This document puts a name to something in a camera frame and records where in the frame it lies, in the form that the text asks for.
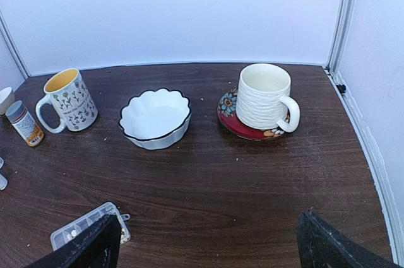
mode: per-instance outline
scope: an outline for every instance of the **wooden table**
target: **wooden table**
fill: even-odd
[[[227,132],[216,115],[245,65],[83,71],[98,120],[79,133],[47,132],[37,148],[0,120],[1,172],[9,180],[0,192],[0,267],[43,257],[54,230],[107,201],[132,216],[119,267],[300,267],[295,225],[309,208],[391,259],[369,168],[323,70],[284,66],[300,126],[257,143]],[[29,78],[16,92],[32,114],[49,78]],[[169,149],[137,148],[118,128],[119,111],[131,96],[161,87],[191,100],[189,130]],[[57,125],[50,107],[44,115]]]

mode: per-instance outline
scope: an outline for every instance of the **mug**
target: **mug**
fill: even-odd
[[[71,68],[55,74],[44,86],[45,96],[39,100],[35,111],[39,121],[51,133],[58,134],[66,127],[70,131],[82,131],[90,127],[98,110],[88,92],[78,69]],[[51,128],[41,115],[45,104],[52,105],[60,117],[60,125]]]
[[[272,64],[251,64],[240,73],[235,111],[245,125],[267,130],[276,127],[296,130],[300,108],[289,97],[292,80],[288,72]],[[290,114],[289,123],[286,117]]]

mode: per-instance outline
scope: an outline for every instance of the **mug handle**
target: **mug handle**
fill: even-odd
[[[46,95],[44,96],[42,99],[40,99],[37,103],[37,106],[35,107],[35,112],[37,113],[37,117],[39,119],[39,121],[42,123],[42,125],[51,133],[53,134],[58,134],[60,133],[63,129],[66,128],[66,123],[63,119],[61,120],[61,123],[59,126],[57,126],[56,128],[51,128],[48,124],[46,124],[44,118],[42,118],[42,115],[40,114],[40,109],[42,108],[42,106],[44,106],[45,104],[49,104],[52,105],[52,102],[50,100],[50,96]]]
[[[279,120],[277,122],[278,126],[286,132],[295,131],[300,120],[299,105],[289,96],[282,96],[279,100],[289,109],[290,120],[289,123],[286,123],[284,120]]]

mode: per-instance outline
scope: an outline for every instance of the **red floral saucer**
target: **red floral saucer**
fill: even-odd
[[[248,127],[242,123],[239,118],[237,118],[237,114],[235,112],[236,104],[237,88],[234,88],[225,93],[224,96],[220,98],[217,105],[217,116],[219,121],[231,133],[242,137],[243,139],[255,141],[274,140],[284,136],[285,132],[280,127],[268,129],[266,131]],[[287,115],[285,121],[289,122],[289,114]]]

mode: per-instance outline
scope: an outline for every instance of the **white wall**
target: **white wall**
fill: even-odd
[[[340,76],[403,239],[404,0],[355,0]]]
[[[0,90],[11,86],[16,90],[24,82],[24,77],[0,34]]]
[[[31,74],[179,61],[325,64],[340,0],[0,0]]]

